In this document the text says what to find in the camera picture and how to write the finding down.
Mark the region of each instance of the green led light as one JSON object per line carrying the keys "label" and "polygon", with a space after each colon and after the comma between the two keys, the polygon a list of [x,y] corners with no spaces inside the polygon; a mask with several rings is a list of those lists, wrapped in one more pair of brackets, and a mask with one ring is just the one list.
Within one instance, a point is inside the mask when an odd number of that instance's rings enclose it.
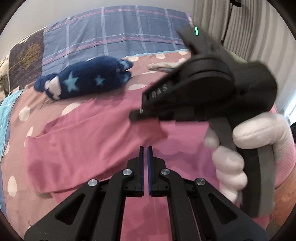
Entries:
{"label": "green led light", "polygon": [[197,27],[195,27],[195,34],[196,34],[196,36],[198,36],[198,29],[197,29]]}

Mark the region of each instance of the white glove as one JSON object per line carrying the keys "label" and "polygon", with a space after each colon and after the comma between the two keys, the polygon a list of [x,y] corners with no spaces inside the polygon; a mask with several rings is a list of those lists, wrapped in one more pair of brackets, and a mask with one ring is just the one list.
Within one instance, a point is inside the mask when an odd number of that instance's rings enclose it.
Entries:
{"label": "white glove", "polygon": [[[276,163],[276,183],[280,186],[291,173],[295,165],[295,146],[291,129],[280,114],[265,112],[249,119],[232,132],[235,145],[241,149],[254,149],[268,144],[273,146]],[[243,157],[224,146],[219,145],[216,133],[209,127],[204,144],[212,152],[216,167],[219,190],[230,201],[235,202],[238,192],[247,185],[247,176],[243,172]]]}

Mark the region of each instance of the light blue star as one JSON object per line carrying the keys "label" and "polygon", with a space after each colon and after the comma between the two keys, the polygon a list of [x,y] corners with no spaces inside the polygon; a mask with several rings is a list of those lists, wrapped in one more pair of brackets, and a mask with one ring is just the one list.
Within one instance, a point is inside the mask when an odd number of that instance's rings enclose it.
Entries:
{"label": "light blue star", "polygon": [[72,90],[79,91],[79,88],[75,85],[78,77],[73,78],[73,71],[70,72],[68,79],[64,80],[64,84],[68,88],[68,92],[70,93]]}
{"label": "light blue star", "polygon": [[122,82],[125,84],[125,83],[128,81],[128,79],[129,79],[128,74],[124,74],[124,75],[123,75]]}
{"label": "light blue star", "polygon": [[104,85],[103,81],[105,80],[104,78],[102,78],[100,75],[94,79],[96,81],[97,86],[98,85]]}
{"label": "light blue star", "polygon": [[128,65],[128,63],[126,61],[120,60],[119,63],[123,65],[123,70],[124,71],[129,69],[129,65]]}

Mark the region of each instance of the white polka dot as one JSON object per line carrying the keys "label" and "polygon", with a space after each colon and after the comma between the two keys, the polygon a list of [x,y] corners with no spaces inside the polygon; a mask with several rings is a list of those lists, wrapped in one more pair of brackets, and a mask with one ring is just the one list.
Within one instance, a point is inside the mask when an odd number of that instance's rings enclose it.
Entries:
{"label": "white polka dot", "polygon": [[165,58],[165,55],[163,53],[156,54],[155,56],[156,56],[156,58],[159,58],[159,59]]}
{"label": "white polka dot", "polygon": [[138,56],[131,56],[131,57],[128,57],[128,60],[131,62],[136,62],[139,60],[139,57]]}
{"label": "white polka dot", "polygon": [[21,95],[22,95],[26,90],[28,90],[28,85],[26,85],[26,86],[24,87],[24,89],[23,89]]}
{"label": "white polka dot", "polygon": [[60,97],[58,96],[58,95],[53,95],[52,96],[55,100],[59,100],[60,99]]}
{"label": "white polka dot", "polygon": [[48,90],[48,88],[50,86],[50,83],[49,82],[50,82],[49,80],[45,82],[45,84],[44,84],[44,89],[45,90]]}
{"label": "white polka dot", "polygon": [[30,115],[30,108],[28,106],[25,106],[19,113],[19,119],[20,121],[25,121],[29,118]]}
{"label": "white polka dot", "polygon": [[9,151],[9,142],[7,143],[7,146],[3,155],[7,155],[8,151]]}
{"label": "white polka dot", "polygon": [[11,197],[14,197],[17,194],[17,181],[14,176],[11,176],[8,180],[7,191]]}
{"label": "white polka dot", "polygon": [[17,93],[19,90],[20,90],[20,87],[18,86],[12,91],[12,93]]}
{"label": "white polka dot", "polygon": [[59,96],[62,93],[61,85],[59,83],[59,77],[56,76],[50,81],[48,91],[53,95]]}
{"label": "white polka dot", "polygon": [[145,72],[145,73],[142,73],[142,74],[153,74],[153,73],[157,73],[157,71],[148,71],[148,72]]}
{"label": "white polka dot", "polygon": [[186,55],[187,52],[186,52],[186,51],[179,51],[179,54],[181,54],[181,55]]}
{"label": "white polka dot", "polygon": [[33,127],[30,128],[30,130],[28,131],[27,135],[26,135],[26,138],[27,137],[30,137],[33,133]]}
{"label": "white polka dot", "polygon": [[134,85],[131,85],[128,90],[137,90],[137,89],[142,89],[144,87],[146,87],[147,85],[145,84],[134,84]]}
{"label": "white polka dot", "polygon": [[68,114],[70,111],[74,110],[75,108],[77,108],[78,106],[80,106],[81,103],[79,102],[74,102],[70,105],[68,105],[63,111],[62,111],[62,116]]}
{"label": "white polka dot", "polygon": [[28,40],[29,37],[27,37],[27,38],[25,38],[25,39],[19,41],[17,44],[25,43],[25,42]]}

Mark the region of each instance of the blue plaid blanket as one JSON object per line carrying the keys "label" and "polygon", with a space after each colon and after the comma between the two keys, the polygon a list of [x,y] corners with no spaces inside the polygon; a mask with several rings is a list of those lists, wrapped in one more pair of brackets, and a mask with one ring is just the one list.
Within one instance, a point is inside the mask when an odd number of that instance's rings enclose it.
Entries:
{"label": "blue plaid blanket", "polygon": [[145,6],[102,7],[68,17],[44,30],[42,75],[100,55],[124,58],[185,49],[176,29],[189,15]]}

